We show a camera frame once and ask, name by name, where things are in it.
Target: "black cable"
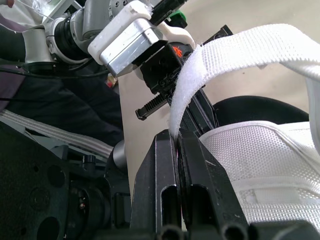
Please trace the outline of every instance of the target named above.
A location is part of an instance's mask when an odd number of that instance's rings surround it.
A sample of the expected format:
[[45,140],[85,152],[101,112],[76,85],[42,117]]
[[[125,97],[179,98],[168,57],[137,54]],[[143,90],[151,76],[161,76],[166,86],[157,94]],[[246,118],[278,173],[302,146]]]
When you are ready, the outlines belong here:
[[34,78],[39,78],[39,79],[63,79],[63,80],[90,79],[90,78],[99,77],[99,76],[110,73],[109,70],[105,70],[102,72],[98,72],[95,74],[89,74],[89,75],[53,76],[53,75],[39,75],[39,74],[30,73],[30,72],[11,70],[11,69],[7,69],[7,68],[3,68],[3,67],[0,67],[0,72],[8,73],[8,74],[22,75],[22,76],[26,76],[26,77],[34,77]]
[[76,72],[76,71],[79,71],[83,68],[85,68],[86,66],[88,66],[90,63],[92,63],[94,61],[93,58],[90,58],[89,60],[85,61],[83,64],[81,64],[80,66],[76,66],[76,67],[73,67],[73,68],[70,68],[69,69],[69,72]]

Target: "black plastic part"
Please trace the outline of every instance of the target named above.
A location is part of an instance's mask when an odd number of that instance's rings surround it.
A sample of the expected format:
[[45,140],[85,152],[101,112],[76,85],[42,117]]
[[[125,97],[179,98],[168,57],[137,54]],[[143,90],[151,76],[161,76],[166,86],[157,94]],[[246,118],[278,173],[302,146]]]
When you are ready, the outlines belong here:
[[165,20],[165,23],[171,27],[178,27],[182,29],[185,29],[188,26],[188,23],[180,14],[175,14],[171,16],[170,20],[169,19]]
[[187,229],[212,225],[222,234],[233,227],[247,236],[247,221],[228,175],[198,137],[180,129],[178,137],[182,215]]
[[252,223],[248,235],[250,240],[320,240],[319,232],[304,220]]
[[162,0],[152,10],[150,22],[157,26],[178,10],[187,0]]
[[138,119],[144,121],[147,119],[147,117],[149,117],[155,111],[160,109],[166,103],[167,99],[162,94],[160,94],[156,96],[154,99],[152,99],[150,102],[148,102],[146,105],[144,105],[143,108],[135,110],[135,114],[138,117]]
[[28,73],[40,74],[40,75],[52,75],[52,74],[65,75],[69,69],[69,67],[63,63],[44,62],[44,61],[26,63],[22,66],[22,68]]
[[0,36],[0,59],[24,63],[26,46],[22,33],[0,25]]
[[47,228],[52,229],[52,236],[64,236],[69,190],[66,163],[3,122],[0,163],[0,239],[36,240],[46,236]]
[[59,22],[54,30],[54,40],[59,50],[69,59],[83,60],[90,55],[83,52],[75,43],[70,30],[71,16]]
[[203,45],[206,45],[207,43],[215,40],[215,39],[219,39],[219,38],[223,38],[223,37],[227,37],[227,36],[231,36],[233,35],[232,31],[230,30],[230,28],[227,25],[224,25],[220,31],[216,32],[212,37],[210,37],[207,41],[205,41],[203,43]]
[[96,170],[96,156],[94,155],[83,156],[83,167],[91,174],[94,174]]
[[131,199],[129,194],[115,195],[115,226],[117,229],[129,228],[131,216]]
[[164,130],[136,174],[130,229],[160,233],[164,225],[181,227],[179,186],[174,141]]
[[143,80],[153,94],[167,97],[173,93],[178,73],[192,51],[190,45],[168,43],[141,66]]

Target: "person's leg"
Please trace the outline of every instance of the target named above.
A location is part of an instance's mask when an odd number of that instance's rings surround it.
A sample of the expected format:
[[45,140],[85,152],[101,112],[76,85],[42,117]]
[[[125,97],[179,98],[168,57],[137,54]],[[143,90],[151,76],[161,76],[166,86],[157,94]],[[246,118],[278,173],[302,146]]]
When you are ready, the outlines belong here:
[[282,101],[262,96],[235,96],[213,105],[219,126],[246,121],[275,124],[308,122],[305,111]]
[[[78,74],[93,74],[100,67],[94,62]],[[107,76],[108,74],[90,79],[63,80],[63,84],[86,102],[103,121],[122,129],[120,96],[105,84]]]
[[86,135],[114,146],[123,139],[121,127],[108,123],[83,100],[66,89],[61,80],[27,77],[7,110],[62,130]]

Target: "white fabric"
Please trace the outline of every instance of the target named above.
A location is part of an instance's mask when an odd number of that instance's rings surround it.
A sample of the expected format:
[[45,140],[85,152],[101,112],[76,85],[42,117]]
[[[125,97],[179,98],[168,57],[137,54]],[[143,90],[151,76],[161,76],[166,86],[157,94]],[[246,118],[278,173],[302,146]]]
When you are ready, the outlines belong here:
[[[272,63],[281,63],[319,81],[320,45],[291,25],[271,24],[198,46],[186,61],[177,80],[170,110],[170,133],[177,139],[184,111],[192,96],[212,78],[234,70]],[[312,84],[320,89],[320,83],[316,81]],[[320,98],[320,93],[315,89],[308,88],[312,99]],[[312,138],[315,148],[320,152],[320,118],[316,117],[314,111],[315,107],[311,107]]]
[[94,154],[100,155],[106,159],[108,159],[113,149],[112,146],[92,137],[64,131],[54,126],[17,115],[8,110],[0,112],[0,116],[27,129],[36,131],[53,139],[64,141],[69,145],[84,149],[88,152],[93,152]]
[[[23,0],[29,6],[32,6],[33,0]],[[32,28],[42,23],[43,17],[32,9],[24,6],[21,2],[15,1],[13,8],[0,5],[0,14],[6,19],[20,24],[26,28]]]
[[248,222],[306,220],[320,232],[320,156],[308,122],[241,122],[200,140],[226,170]]

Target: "white mesh fabric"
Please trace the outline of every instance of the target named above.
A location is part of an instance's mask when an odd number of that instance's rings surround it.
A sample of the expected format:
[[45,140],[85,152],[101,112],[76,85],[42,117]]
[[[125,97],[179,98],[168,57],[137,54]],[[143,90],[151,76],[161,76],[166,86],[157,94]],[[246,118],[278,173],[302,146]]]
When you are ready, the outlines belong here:
[[302,219],[320,231],[320,156],[308,122],[236,123],[200,140],[225,168],[248,222]]

